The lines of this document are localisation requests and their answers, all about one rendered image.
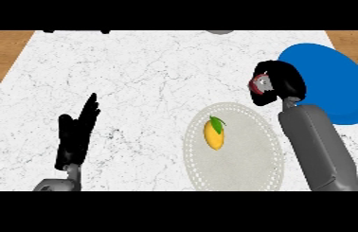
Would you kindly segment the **round beige placemat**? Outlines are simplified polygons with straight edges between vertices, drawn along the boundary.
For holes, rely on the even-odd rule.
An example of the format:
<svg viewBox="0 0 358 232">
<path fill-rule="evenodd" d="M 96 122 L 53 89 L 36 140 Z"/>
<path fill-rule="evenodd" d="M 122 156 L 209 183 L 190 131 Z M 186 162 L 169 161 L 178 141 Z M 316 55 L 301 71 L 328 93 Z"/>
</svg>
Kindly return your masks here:
<svg viewBox="0 0 358 232">
<path fill-rule="evenodd" d="M 223 122 L 223 145 L 204 139 L 209 117 Z M 196 190 L 263 190 L 280 187 L 283 159 L 276 135 L 261 116 L 235 102 L 206 106 L 193 116 L 183 138 L 183 158 Z"/>
</svg>

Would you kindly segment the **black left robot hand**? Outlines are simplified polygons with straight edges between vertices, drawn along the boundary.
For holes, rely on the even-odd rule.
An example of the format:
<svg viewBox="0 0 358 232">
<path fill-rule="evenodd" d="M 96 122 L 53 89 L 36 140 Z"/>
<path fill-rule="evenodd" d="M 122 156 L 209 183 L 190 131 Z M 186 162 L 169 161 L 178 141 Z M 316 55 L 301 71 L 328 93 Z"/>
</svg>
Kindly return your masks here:
<svg viewBox="0 0 358 232">
<path fill-rule="evenodd" d="M 90 142 L 90 133 L 100 110 L 97 108 L 96 94 L 91 93 L 84 104 L 81 114 L 72 118 L 67 114 L 59 116 L 59 148 L 56 154 L 54 169 L 75 164 L 82 165 Z"/>
</svg>

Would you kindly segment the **blue plate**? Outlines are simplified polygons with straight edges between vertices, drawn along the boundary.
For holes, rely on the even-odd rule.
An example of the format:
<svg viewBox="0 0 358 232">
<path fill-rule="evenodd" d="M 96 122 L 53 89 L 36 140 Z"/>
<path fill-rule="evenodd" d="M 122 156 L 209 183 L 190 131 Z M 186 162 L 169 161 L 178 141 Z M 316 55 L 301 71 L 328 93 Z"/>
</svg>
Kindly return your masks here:
<svg viewBox="0 0 358 232">
<path fill-rule="evenodd" d="M 358 64 L 335 49 L 317 44 L 291 45 L 277 60 L 289 63 L 306 85 L 297 104 L 319 106 L 332 124 L 358 124 Z"/>
</svg>

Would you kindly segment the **yellow mango with green leaf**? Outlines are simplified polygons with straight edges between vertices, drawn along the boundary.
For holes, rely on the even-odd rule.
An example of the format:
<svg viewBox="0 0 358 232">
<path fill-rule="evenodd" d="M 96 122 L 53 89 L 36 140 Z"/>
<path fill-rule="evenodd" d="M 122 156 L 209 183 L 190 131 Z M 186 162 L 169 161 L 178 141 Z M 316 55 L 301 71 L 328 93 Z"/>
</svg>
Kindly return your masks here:
<svg viewBox="0 0 358 232">
<path fill-rule="evenodd" d="M 224 139 L 223 126 L 224 126 L 224 122 L 215 116 L 209 116 L 209 119 L 204 124 L 202 133 L 204 133 L 204 139 L 205 139 L 206 145 L 215 151 L 223 146 L 223 139 Z"/>
</svg>

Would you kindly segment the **red can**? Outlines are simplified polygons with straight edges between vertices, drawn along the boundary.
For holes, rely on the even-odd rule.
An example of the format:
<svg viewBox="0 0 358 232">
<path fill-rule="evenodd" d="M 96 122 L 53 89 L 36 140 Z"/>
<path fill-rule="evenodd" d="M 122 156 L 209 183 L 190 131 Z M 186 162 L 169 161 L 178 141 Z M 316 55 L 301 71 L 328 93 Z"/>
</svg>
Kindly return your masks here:
<svg viewBox="0 0 358 232">
<path fill-rule="evenodd" d="M 246 85 L 249 91 L 257 94 L 261 95 L 266 91 L 272 91 L 272 85 L 270 85 L 270 81 L 269 81 L 269 75 L 267 74 L 258 74 L 248 82 Z"/>
</svg>

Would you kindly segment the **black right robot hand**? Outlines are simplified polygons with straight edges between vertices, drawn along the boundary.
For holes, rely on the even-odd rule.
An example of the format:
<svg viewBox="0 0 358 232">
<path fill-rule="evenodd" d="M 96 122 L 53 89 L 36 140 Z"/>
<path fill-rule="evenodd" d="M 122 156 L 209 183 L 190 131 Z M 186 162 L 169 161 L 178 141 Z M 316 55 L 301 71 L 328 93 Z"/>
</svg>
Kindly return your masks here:
<svg viewBox="0 0 358 232">
<path fill-rule="evenodd" d="M 252 78 L 258 74 L 267 74 L 273 90 L 266 91 L 261 95 L 249 91 L 251 100 L 257 106 L 267 105 L 276 101 L 277 98 L 285 99 L 292 97 L 298 100 L 304 100 L 306 85 L 291 64 L 280 61 L 258 62 L 254 67 Z"/>
</svg>

